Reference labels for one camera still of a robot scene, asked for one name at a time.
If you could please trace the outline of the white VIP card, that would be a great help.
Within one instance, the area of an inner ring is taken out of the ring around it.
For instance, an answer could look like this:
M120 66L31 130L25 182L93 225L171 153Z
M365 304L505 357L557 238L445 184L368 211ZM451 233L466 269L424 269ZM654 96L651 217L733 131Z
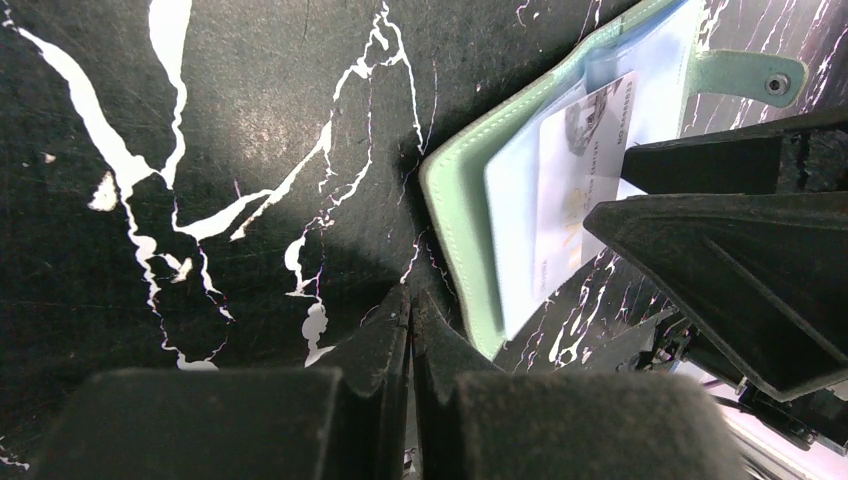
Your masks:
M582 223L616 198L638 85L634 71L573 101L540 124L532 292L551 295L602 243Z

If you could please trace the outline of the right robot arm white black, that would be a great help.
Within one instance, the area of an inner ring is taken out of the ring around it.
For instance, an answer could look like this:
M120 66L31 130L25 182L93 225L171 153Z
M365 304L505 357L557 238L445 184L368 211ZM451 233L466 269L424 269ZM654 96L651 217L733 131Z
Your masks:
M669 306L634 369L689 361L795 447L847 451L847 111L631 149L585 227Z

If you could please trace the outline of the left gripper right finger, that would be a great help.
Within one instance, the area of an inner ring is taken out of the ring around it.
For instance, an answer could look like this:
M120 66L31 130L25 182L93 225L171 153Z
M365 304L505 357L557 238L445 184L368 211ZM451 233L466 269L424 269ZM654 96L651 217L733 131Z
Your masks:
M717 405L655 373L509 374L421 293L411 308L425 479L742 479Z

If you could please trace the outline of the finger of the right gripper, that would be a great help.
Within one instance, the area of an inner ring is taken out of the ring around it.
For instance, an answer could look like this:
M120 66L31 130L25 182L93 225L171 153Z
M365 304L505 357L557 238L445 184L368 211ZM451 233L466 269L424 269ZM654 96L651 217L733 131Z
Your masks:
M636 196L584 227L773 398L846 380L845 193Z
M847 111L635 146L625 153L622 179L648 194L845 191Z

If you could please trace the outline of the green card holder wallet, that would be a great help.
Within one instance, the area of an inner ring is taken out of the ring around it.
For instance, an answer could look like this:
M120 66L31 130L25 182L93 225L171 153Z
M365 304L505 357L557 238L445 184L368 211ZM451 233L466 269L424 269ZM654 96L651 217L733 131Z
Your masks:
M494 359L546 298L532 292L540 124L581 90L638 74L626 150L676 140L700 94L786 108L804 90L799 59L710 49L699 1L641 1L583 38L554 68L437 149L421 186L470 343Z

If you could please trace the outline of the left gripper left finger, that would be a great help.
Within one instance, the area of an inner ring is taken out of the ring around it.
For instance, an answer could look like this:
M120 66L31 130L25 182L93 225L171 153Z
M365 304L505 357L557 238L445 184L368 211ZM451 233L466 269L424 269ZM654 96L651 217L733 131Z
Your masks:
M307 368L117 370L49 432L34 479L398 479L410 295Z

